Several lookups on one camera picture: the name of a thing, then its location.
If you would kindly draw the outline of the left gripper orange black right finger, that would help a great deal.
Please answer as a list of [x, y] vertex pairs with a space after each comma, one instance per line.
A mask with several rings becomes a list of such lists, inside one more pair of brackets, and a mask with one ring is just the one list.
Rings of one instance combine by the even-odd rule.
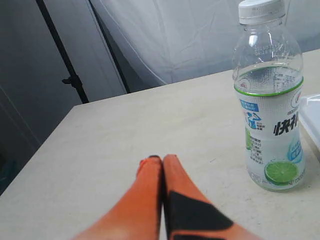
[[163, 159], [168, 240], [254, 240], [255, 234], [220, 212], [197, 188], [175, 154]]

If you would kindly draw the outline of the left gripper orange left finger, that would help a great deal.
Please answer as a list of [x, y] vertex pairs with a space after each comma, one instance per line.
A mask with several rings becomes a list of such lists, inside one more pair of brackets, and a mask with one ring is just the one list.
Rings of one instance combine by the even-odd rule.
[[158, 240], [163, 164], [157, 155], [139, 163], [136, 179], [122, 198], [75, 240]]

